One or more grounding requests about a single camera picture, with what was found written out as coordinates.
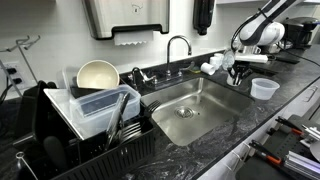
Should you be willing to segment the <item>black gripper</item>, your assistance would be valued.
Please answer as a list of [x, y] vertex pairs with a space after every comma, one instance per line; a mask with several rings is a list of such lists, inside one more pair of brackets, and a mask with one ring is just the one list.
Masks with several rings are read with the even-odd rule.
[[252, 70], [250, 69], [249, 62], [236, 61], [233, 65], [233, 68], [228, 69], [228, 75], [230, 75], [234, 79], [234, 84], [236, 84], [235, 80], [237, 76], [237, 85], [240, 85], [242, 80], [248, 77], [251, 73]]

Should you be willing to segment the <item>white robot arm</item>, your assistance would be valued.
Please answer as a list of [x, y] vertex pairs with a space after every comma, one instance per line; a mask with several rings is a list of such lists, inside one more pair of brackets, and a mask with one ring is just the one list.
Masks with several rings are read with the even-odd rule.
[[234, 32], [230, 42], [234, 65], [228, 69], [229, 85], [238, 86], [247, 77], [248, 64], [266, 63], [268, 57], [262, 54], [239, 53], [235, 40], [244, 47], [257, 47], [278, 43], [285, 34], [285, 27], [276, 19], [302, 0], [269, 0], [262, 8], [249, 16]]

